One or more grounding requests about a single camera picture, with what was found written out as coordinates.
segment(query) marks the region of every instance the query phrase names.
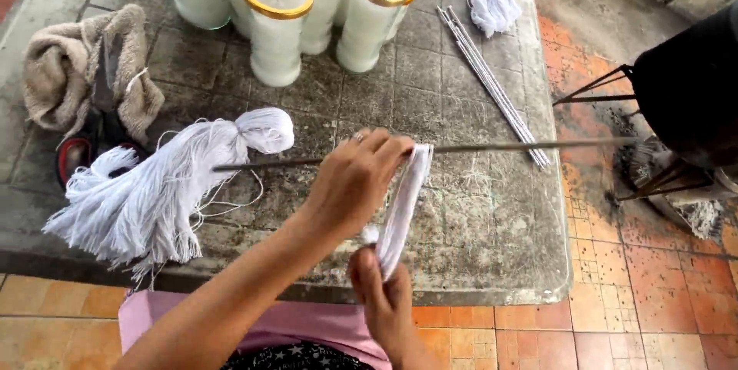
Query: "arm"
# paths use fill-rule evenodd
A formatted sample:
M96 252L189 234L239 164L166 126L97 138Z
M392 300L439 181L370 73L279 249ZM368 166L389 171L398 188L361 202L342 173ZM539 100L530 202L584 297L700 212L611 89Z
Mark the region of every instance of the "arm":
M297 213L161 317L115 368L219 368L274 299L382 203L412 140L385 129L362 134L327 156Z
M364 304L364 316L374 341L387 353L395 370L440 370L418 337L412 322L412 283L403 264L398 264L387 282L374 249L363 247L351 255L349 275L356 298Z

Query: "cloth rag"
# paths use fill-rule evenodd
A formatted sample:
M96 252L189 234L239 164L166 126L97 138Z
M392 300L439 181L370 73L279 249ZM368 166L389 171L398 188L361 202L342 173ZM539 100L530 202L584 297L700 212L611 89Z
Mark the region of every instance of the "cloth rag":
M23 99L30 118L44 129L66 132L65 138L77 133L90 109L90 86L103 36L120 33L123 49L113 86L114 100L128 134L145 144L146 129L164 102L164 95L148 73L141 73L148 50L145 19L143 8L129 4L79 23L37 31L23 58Z

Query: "stone tabletop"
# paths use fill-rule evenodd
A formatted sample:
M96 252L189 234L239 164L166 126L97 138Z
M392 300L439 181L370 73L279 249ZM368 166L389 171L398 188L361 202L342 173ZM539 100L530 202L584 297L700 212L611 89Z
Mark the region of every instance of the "stone tabletop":
M300 78L269 88L249 71L249 45L231 26L204 31L184 23L171 0L20 0L0 27L0 272L98 284L130 284L39 230L65 202L53 161L60 134L27 121L22 51L38 29L141 5L148 16L148 66L166 102L154 139L199 117L236 118L278 106L294 121L294 148L280 158L317 157L362 126L386 126L434 144L516 140L466 65L436 5L451 5L536 139L555 139L534 0L508 33L484 39L469 21L466 0L415 0L376 68L346 73L330 54L304 56ZM562 299L571 285L558 155L536 167L522 153L439 155L423 188L404 251L417 305L540 304ZM197 231L204 258L168 267L165 290L192 290L278 228L303 201L313 168L260 172L264 192L252 205L211 218ZM251 175L225 188L223 200L249 202ZM381 222L382 211L376 216ZM346 241L284 294L283 299L348 302Z

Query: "person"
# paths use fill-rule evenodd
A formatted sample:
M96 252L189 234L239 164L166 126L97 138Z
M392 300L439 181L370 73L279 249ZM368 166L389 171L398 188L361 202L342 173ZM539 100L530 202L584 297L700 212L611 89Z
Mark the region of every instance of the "person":
M334 308L330 304L313 304L327 308L322 312L307 309L301 313L300 305L310 303L274 306L274 300L345 239L361 231L382 205L392 176L413 146L412 139L389 135L385 129L363 129L343 140L322 161L306 201L282 227L164 313L124 353L115 369L440 368L412 322L407 268L399 264L383 283L373 247L359 249L348 262L347 274L361 306L340 307L357 308L361 325L356 331L371 336L370 342L383 352L373 357L382 356L381 360L370 365L356 358L368 357L359 354L371 350L365 343L336 337L321 343L330 338L320 334L327 331L330 325L323 324L330 323L329 319L316 321L323 324L307 330L315 332L309 341L298 337L289 346L236 349L244 335L255 331L262 315L266 317L283 304L288 304L283 311L296 312L287 321L330 315ZM356 356L347 352L356 352Z

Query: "terracotta tile floor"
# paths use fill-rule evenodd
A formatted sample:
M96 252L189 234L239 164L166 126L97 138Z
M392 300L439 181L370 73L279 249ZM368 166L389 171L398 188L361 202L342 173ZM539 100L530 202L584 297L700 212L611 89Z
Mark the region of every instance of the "terracotta tile floor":
M13 0L0 0L0 14ZM551 94L617 66L540 18ZM628 82L599 88L627 93ZM596 106L557 107L560 139L617 134ZM738 227L722 243L678 231L642 202L614 210L613 149L564 150L573 288L554 305L417 307L419 334L445 368L738 368ZM109 368L120 355L119 288L0 275L0 369Z

